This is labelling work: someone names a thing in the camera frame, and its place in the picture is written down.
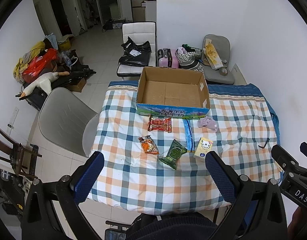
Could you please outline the person's right hand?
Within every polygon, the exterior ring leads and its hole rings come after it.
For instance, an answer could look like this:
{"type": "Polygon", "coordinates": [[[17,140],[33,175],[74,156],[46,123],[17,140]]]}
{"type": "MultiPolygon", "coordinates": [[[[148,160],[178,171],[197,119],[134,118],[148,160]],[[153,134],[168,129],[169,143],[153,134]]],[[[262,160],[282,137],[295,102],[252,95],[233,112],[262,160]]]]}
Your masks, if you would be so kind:
{"type": "Polygon", "coordinates": [[[297,207],[292,216],[292,221],[287,227],[287,239],[296,239],[298,233],[307,223],[307,211],[302,207],[297,207]]]}

